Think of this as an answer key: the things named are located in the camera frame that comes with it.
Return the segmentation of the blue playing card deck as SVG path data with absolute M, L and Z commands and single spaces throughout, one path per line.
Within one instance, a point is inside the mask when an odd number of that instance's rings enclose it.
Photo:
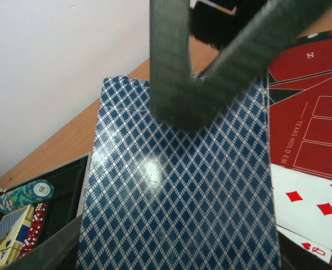
M 156 120 L 148 81 L 104 80 L 77 269 L 280 269 L 267 79 L 195 133 Z

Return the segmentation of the queen of hearts card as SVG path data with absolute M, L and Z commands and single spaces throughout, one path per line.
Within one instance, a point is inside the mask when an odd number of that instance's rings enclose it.
M 297 244 L 303 250 L 317 256 L 319 259 L 325 261 L 327 264 L 330 263 L 332 252 L 330 249 L 319 245 L 318 243 L 312 242 L 311 240 L 304 238 L 288 229 L 285 229 L 277 225 L 277 230 L 286 236 L 289 240 Z

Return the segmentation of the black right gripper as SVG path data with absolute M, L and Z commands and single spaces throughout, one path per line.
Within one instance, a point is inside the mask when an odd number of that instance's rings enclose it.
M 331 7 L 332 1 L 196 1 L 193 8 L 189 1 L 150 1 L 151 113 L 186 131 L 200 129 Z M 224 49 L 193 81 L 189 9 L 191 35 Z

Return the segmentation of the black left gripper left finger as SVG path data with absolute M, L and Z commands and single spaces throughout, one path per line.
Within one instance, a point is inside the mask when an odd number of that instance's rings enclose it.
M 76 269 L 82 216 L 5 269 Z

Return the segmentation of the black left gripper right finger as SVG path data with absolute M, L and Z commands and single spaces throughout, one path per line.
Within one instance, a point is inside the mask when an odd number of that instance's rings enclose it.
M 332 266 L 278 233 L 282 270 L 332 270 Z

